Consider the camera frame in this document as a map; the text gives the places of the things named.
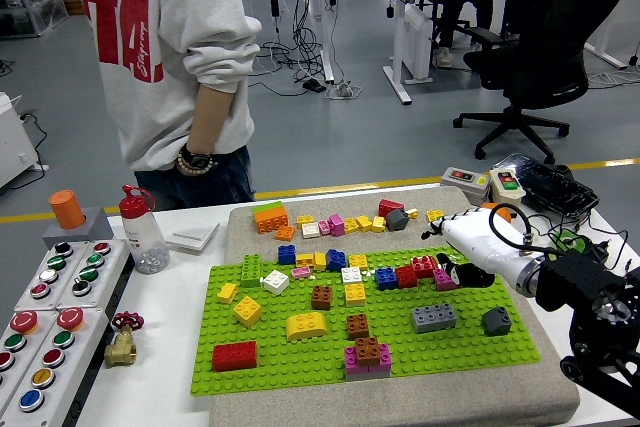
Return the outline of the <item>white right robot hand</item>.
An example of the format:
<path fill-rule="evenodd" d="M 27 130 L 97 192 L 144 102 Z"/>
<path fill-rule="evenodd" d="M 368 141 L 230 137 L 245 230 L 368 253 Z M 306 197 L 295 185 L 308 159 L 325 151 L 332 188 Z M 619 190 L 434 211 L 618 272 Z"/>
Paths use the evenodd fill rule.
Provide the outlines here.
<path fill-rule="evenodd" d="M 534 250 L 530 225 L 520 232 L 491 210 L 477 207 L 432 222 L 421 237 L 431 235 L 442 235 L 468 260 L 445 264 L 460 286 L 489 287 L 499 275 L 521 295 L 536 295 L 543 254 Z"/>

